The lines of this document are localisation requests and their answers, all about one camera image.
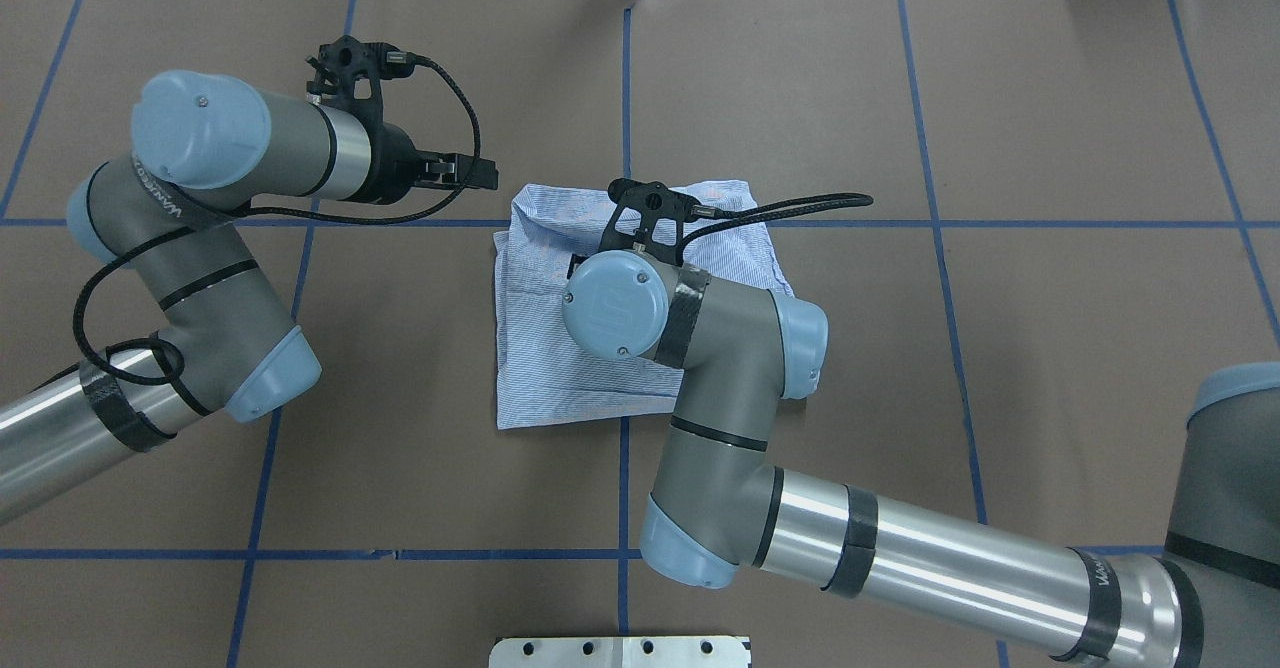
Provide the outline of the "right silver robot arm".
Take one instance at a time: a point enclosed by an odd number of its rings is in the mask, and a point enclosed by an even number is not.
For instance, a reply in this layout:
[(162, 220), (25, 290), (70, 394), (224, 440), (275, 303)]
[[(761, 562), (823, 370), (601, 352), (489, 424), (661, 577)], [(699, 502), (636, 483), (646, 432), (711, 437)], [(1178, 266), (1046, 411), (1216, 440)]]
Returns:
[(563, 317), (608, 361), (682, 369), (640, 553), (723, 589), (755, 567), (1038, 649), (1059, 667), (1277, 664), (1277, 363), (1211, 372), (1155, 557), (1059, 548), (777, 466), (777, 407), (818, 386), (818, 305), (676, 253), (579, 255)]

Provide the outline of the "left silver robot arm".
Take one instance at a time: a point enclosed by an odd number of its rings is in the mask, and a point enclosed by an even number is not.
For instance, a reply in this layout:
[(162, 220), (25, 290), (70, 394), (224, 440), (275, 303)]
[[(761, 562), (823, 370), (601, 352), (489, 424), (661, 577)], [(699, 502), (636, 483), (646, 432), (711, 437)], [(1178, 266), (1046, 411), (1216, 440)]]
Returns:
[(383, 116), (370, 68), (317, 70), (306, 97), (165, 70), (131, 148), (73, 191), (67, 227), (102, 267), (72, 311), (78, 363), (3, 410), (3, 522), (155, 450), (206, 416), (248, 424), (321, 376), (239, 235), (257, 197), (389, 206), (412, 189), (497, 189), (479, 139), (417, 148)]

